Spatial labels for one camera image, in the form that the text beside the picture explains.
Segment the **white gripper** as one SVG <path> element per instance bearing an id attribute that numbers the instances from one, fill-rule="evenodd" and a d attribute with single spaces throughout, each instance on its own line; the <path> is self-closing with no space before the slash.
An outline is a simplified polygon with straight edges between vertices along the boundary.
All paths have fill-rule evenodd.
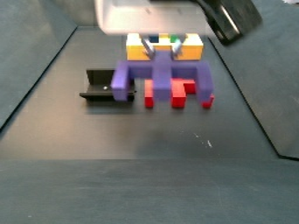
<path id="1" fill-rule="evenodd" d="M 190 1 L 151 0 L 95 0 L 98 26 L 110 35 L 139 34 L 185 34 L 198 33 L 213 36 L 214 32 L 198 4 Z M 185 36 L 173 44 L 173 57 L 182 53 Z M 155 47 L 149 38 L 142 38 L 146 54 L 155 56 Z"/>

